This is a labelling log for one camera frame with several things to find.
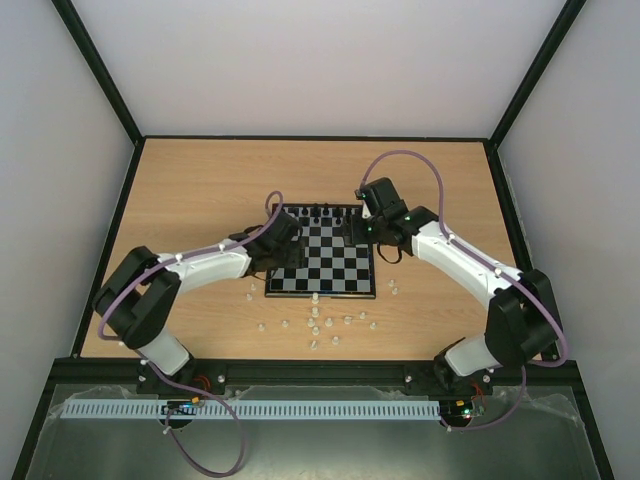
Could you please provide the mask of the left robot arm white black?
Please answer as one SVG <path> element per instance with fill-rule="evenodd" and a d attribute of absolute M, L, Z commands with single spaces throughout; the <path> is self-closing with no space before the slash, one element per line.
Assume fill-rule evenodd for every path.
<path fill-rule="evenodd" d="M 199 250 L 155 254 L 136 247 L 92 301 L 99 337 L 139 353 L 166 376 L 181 373 L 192 355 L 166 326 L 176 297 L 222 280 L 235 280 L 304 263 L 302 225 L 284 211 L 254 232 L 245 230 Z"/>

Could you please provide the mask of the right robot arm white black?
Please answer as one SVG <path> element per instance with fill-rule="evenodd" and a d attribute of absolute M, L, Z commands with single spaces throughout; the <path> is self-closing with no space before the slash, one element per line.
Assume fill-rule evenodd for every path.
<path fill-rule="evenodd" d="M 484 333 L 463 338 L 437 356 L 436 379 L 443 389 L 460 390 L 480 370 L 522 367 L 552 344 L 560 348 L 555 363 L 566 360 L 568 345 L 545 274 L 491 258 L 423 206 L 408 209 L 386 177 L 362 184 L 355 196 L 362 210 L 346 219 L 346 242 L 391 246 L 425 261 L 464 287 L 487 312 Z"/>

